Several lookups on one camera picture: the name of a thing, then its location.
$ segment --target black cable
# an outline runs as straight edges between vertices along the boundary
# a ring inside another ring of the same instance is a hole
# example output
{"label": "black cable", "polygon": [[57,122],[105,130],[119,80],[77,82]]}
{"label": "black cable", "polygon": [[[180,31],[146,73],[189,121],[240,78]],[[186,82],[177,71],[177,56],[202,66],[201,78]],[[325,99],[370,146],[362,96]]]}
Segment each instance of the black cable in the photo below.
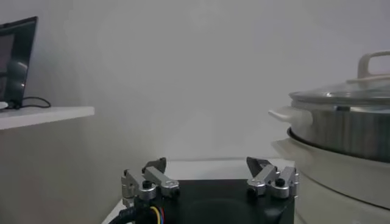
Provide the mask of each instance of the black cable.
{"label": "black cable", "polygon": [[116,216],[109,224],[126,224],[133,222],[136,218],[135,207],[130,207],[127,209],[123,209],[119,212],[118,216]]}
{"label": "black cable", "polygon": [[[43,102],[46,103],[46,105],[36,105],[36,104],[23,105],[23,101],[29,100],[29,99],[35,99],[35,100],[43,101]],[[25,98],[22,99],[22,105],[20,106],[20,108],[26,108],[26,107],[50,108],[51,107],[51,103],[49,101],[45,100],[44,98],[41,98],[41,97],[29,96],[29,97],[25,97]]]}

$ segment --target pot handle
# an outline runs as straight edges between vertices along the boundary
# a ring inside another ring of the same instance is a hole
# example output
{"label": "pot handle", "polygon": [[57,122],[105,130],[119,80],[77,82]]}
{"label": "pot handle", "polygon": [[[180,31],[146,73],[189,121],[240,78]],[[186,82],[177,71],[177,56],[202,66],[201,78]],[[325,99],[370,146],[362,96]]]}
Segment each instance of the pot handle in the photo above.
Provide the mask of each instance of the pot handle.
{"label": "pot handle", "polygon": [[271,142],[271,146],[283,159],[295,161],[296,166],[309,166],[314,161],[309,150],[295,145],[289,138]]}
{"label": "pot handle", "polygon": [[390,73],[388,74],[372,74],[368,71],[368,66],[371,58],[380,56],[390,56],[390,50],[379,51],[370,54],[363,55],[359,60],[358,65],[358,78],[347,80],[347,83],[368,82],[373,80],[390,79]]}
{"label": "pot handle", "polygon": [[290,106],[268,111],[268,114],[282,122],[288,122],[293,126],[301,127],[311,125],[313,117],[307,110],[301,110]]}

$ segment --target black platform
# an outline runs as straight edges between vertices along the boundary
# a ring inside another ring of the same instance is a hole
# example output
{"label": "black platform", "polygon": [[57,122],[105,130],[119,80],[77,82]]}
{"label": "black platform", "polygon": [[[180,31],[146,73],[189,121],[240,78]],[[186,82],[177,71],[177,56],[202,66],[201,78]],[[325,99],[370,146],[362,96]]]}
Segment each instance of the black platform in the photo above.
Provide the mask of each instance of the black platform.
{"label": "black platform", "polygon": [[247,195],[247,180],[181,180],[177,200],[157,197],[167,224],[293,224],[294,197]]}

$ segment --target metal bracket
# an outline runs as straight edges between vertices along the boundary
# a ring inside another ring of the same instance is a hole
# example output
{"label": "metal bracket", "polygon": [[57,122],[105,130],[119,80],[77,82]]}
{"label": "metal bracket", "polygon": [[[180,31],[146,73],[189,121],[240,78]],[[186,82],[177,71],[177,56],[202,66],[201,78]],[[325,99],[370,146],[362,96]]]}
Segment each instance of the metal bracket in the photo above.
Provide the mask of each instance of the metal bracket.
{"label": "metal bracket", "polygon": [[121,178],[122,197],[131,199],[138,196],[141,200],[149,201],[156,197],[156,185],[132,170],[125,170]]}
{"label": "metal bracket", "polygon": [[271,195],[276,198],[288,198],[297,196],[299,174],[293,167],[286,167],[279,178],[271,183]]}
{"label": "metal bracket", "polygon": [[172,180],[157,170],[154,166],[145,169],[145,179],[157,184],[164,197],[176,198],[180,195],[180,186],[177,180]]}
{"label": "metal bracket", "polygon": [[258,197],[264,195],[266,192],[267,184],[276,179],[279,176],[279,171],[273,165],[267,165],[264,167],[258,175],[254,178],[247,180],[248,193]]}

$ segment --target cable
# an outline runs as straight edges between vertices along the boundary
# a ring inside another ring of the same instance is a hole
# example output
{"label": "cable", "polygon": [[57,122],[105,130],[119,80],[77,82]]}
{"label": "cable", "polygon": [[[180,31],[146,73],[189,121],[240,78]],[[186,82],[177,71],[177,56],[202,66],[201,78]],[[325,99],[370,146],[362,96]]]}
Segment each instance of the cable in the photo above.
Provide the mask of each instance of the cable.
{"label": "cable", "polygon": [[160,214],[161,214],[161,224],[164,224],[165,222],[165,214],[164,214],[164,209],[162,207],[160,208]]}
{"label": "cable", "polygon": [[44,101],[47,105],[36,105],[36,104],[28,104],[28,105],[20,105],[20,108],[26,108],[26,107],[38,107],[38,108],[50,108],[51,107],[51,103],[47,100],[45,100],[44,98],[41,98],[41,97],[36,97],[36,96],[29,96],[29,97],[25,97],[22,99],[22,102],[24,100],[29,100],[29,99],[35,99],[35,100],[40,100],[40,101]]}
{"label": "cable", "polygon": [[126,224],[134,221],[136,216],[135,207],[123,209],[109,224]]}
{"label": "cable", "polygon": [[151,210],[153,210],[153,211],[156,213],[156,216],[157,216],[157,224],[161,224],[160,212],[158,211],[158,209],[157,209],[155,206],[151,206]]}

